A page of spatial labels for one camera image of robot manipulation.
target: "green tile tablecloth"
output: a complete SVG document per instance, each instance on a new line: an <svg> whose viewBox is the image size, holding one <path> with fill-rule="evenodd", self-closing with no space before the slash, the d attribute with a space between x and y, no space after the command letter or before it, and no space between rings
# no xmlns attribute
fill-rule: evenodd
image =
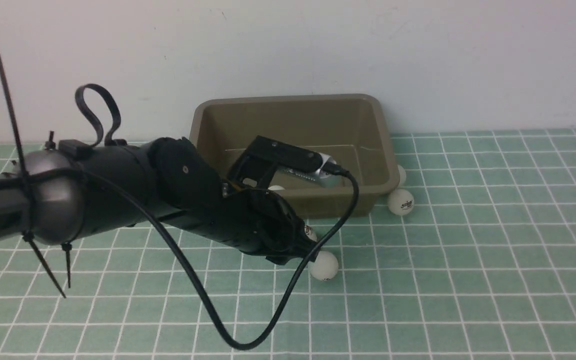
<svg viewBox="0 0 576 360"><path fill-rule="evenodd" d="M75 243L57 296L18 237L0 242L0 360L576 360L576 129L396 134L416 207L386 201L302 276L272 338L231 351L148 224ZM29 150L39 145L28 146ZM0 145L0 171L15 155ZM310 221L322 234L334 219ZM171 229L239 341L270 319L297 262ZM44 249L66 282L64 255Z"/></svg>

